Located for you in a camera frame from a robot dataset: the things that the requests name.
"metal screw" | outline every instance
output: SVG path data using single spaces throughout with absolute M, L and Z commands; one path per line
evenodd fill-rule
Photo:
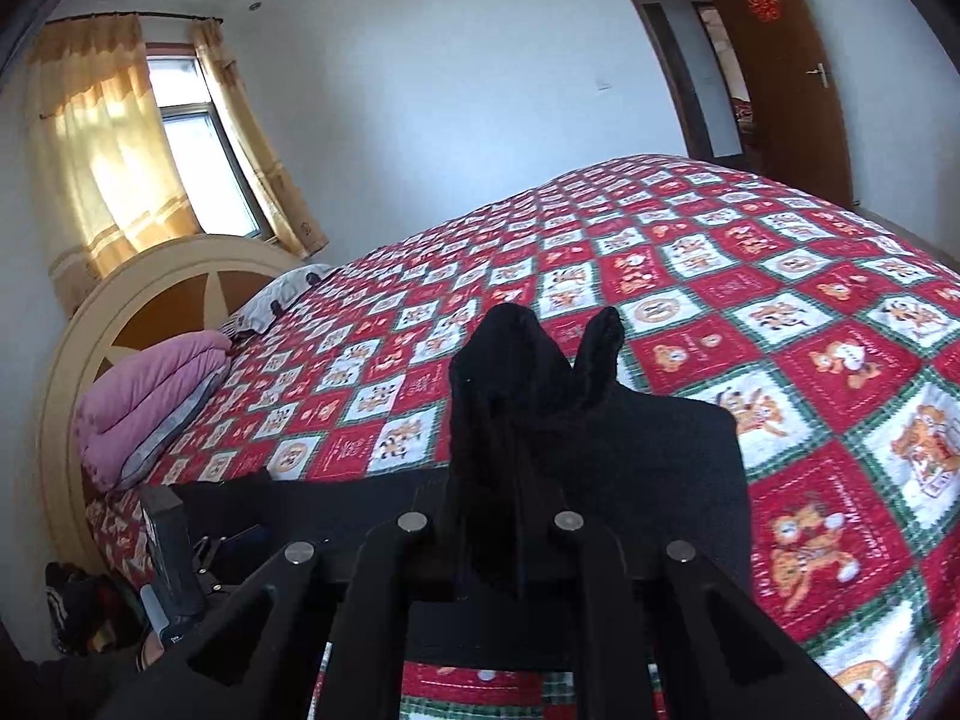
M 309 541 L 294 541 L 292 544 L 287 544 L 287 548 L 283 550 L 283 557 L 293 565 L 300 565 L 312 559 L 313 552 L 313 544 Z
M 426 527 L 426 523 L 426 514 L 421 514 L 420 512 L 405 512 L 405 514 L 400 514 L 400 516 L 397 517 L 397 525 L 400 527 L 400 530 L 406 531 L 407 533 L 422 531 Z
M 690 562 L 697 557 L 697 550 L 687 541 L 671 541 L 666 545 L 666 554 L 676 562 Z
M 577 512 L 560 512 L 553 518 L 553 524 L 562 531 L 579 531 L 584 527 L 584 519 Z

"yellow curtain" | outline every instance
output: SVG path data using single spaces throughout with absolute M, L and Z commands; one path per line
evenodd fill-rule
M 213 19 L 194 23 L 192 39 L 227 138 L 277 239 L 295 255 L 315 254 L 329 239 L 253 116 L 236 58 L 224 46 L 219 23 Z
M 72 314 L 137 252 L 202 232 L 163 131 L 136 16 L 54 23 L 28 58 L 32 201 Z

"silver door handle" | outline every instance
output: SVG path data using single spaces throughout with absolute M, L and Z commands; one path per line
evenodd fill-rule
M 824 87 L 824 89 L 829 89 L 829 88 L 830 88 L 830 82 L 829 82 L 829 80 L 827 79 L 827 68 L 824 67 L 824 63 L 823 63 L 823 62 L 817 62 L 817 69 L 816 69 L 816 70 L 808 70 L 808 71 L 806 71 L 806 74 L 807 74 L 808 76 L 819 76 L 819 77 L 820 77 L 820 84 Z

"pink blanket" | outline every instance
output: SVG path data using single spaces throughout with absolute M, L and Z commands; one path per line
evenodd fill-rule
M 83 467 L 98 490 L 117 483 L 123 463 L 186 396 L 224 365 L 230 339 L 215 330 L 184 333 L 117 362 L 74 413 Z

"person's hand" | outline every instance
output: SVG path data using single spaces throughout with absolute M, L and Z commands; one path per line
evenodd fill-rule
M 140 669 L 152 666 L 163 655 L 163 645 L 160 644 L 160 637 L 153 631 L 143 640 L 143 646 L 140 647 Z

